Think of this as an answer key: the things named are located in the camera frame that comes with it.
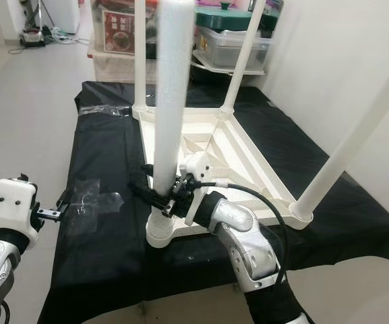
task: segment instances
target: plastic storage box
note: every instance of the plastic storage box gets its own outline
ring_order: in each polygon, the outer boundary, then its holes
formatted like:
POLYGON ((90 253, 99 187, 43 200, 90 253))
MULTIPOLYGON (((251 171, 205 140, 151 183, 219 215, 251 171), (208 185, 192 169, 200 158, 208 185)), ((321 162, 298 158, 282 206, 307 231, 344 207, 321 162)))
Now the plastic storage box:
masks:
MULTIPOLYGON (((200 27, 196 36, 198 53, 212 67, 234 69, 241 52, 245 33, 245 31, 233 32, 229 30, 218 33, 212 29, 200 27)), ((261 38, 259 33, 259 37, 253 43, 247 69, 259 68, 263 70, 270 44, 271 38, 261 38)))
MULTIPOLYGON (((117 15, 132 15, 134 14, 134 4, 135 0, 90 0, 91 3, 91 13, 92 13, 92 24, 94 27, 95 34, 95 47, 100 51, 106 51, 105 46, 105 31, 104 31, 104 15, 103 12, 117 14, 117 15)), ((155 43, 156 36, 156 23, 157 15, 156 8, 158 5, 158 0, 146 0, 146 42, 155 43)), ((117 17, 116 22, 112 22, 108 26, 109 30, 115 29, 115 31, 122 31, 121 18, 117 17)), ((126 50, 118 50, 116 52, 127 52, 126 50)))
MULTIPOLYGON (((96 46, 94 35, 91 35, 88 57, 94 62, 96 81, 134 83, 133 55, 106 53, 96 46)), ((146 83, 156 84, 156 60, 146 61, 146 83)))

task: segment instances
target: gray floor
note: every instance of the gray floor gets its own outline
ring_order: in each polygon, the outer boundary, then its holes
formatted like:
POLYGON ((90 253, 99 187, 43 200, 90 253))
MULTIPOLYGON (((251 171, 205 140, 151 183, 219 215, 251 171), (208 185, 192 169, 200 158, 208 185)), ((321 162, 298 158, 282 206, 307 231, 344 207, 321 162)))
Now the gray floor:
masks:
MULTIPOLYGON (((90 38, 88 3, 81 19, 78 34, 90 38)), ((38 200, 49 208, 67 179, 77 121, 73 99, 83 81, 94 80, 86 49, 81 44, 50 45, 19 55, 0 49, 0 179, 28 174, 38 184, 38 200)), ((57 231, 58 225, 48 222, 37 246, 22 257, 6 298, 11 324, 35 323, 40 314, 49 291, 57 231)), ((231 286, 163 298, 145 307, 145 314, 133 306, 88 323, 251 323, 243 296, 231 286)))

